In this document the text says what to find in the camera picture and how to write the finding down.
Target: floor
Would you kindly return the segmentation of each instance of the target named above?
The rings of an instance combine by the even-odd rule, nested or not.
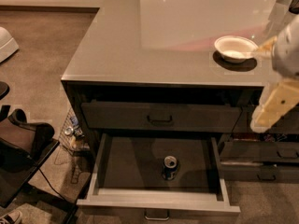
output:
[[[93,21],[94,13],[0,10],[0,17],[0,26],[8,29],[20,46],[18,52],[0,63],[0,80],[10,86],[9,94],[0,101],[0,105],[11,105],[11,111],[23,109],[30,122],[50,123],[56,132],[54,137],[59,139],[70,110],[60,77]],[[76,168],[80,172],[77,178],[74,177]],[[90,174],[88,159],[73,157],[61,147],[51,155],[42,170],[52,186],[69,201],[76,199]],[[32,178],[30,184],[56,195],[40,173]],[[226,182],[226,185],[231,205],[241,208],[238,217],[171,218],[167,223],[299,223],[298,184]],[[21,193],[7,209],[0,209],[0,214],[18,208],[23,212],[24,224],[61,223],[65,213],[35,200],[30,193],[35,191],[30,190],[29,195]],[[84,214],[81,208],[72,222],[161,223],[145,220],[142,212],[130,212],[129,215],[107,212],[104,216],[93,216]]]

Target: gray countertop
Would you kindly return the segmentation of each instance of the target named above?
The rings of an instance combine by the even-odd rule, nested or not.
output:
[[[265,41],[276,0],[106,0],[66,68],[63,81],[106,84],[262,87],[279,75],[271,61],[225,69],[214,41]]]

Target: soda can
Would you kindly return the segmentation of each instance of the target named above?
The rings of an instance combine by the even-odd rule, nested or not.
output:
[[[164,158],[162,177],[170,181],[175,179],[178,172],[178,160],[174,156],[167,156]]]

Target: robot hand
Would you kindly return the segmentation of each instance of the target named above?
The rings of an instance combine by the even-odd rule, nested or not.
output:
[[[250,128],[264,133],[299,103],[299,16],[278,36],[262,44],[258,52],[272,59],[273,69],[282,75],[275,84],[264,87],[259,106],[253,112]]]

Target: white bowl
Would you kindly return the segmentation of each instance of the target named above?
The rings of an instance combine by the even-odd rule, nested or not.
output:
[[[214,46],[229,63],[243,63],[246,59],[252,58],[252,52],[258,48],[253,41],[234,35],[218,38]]]

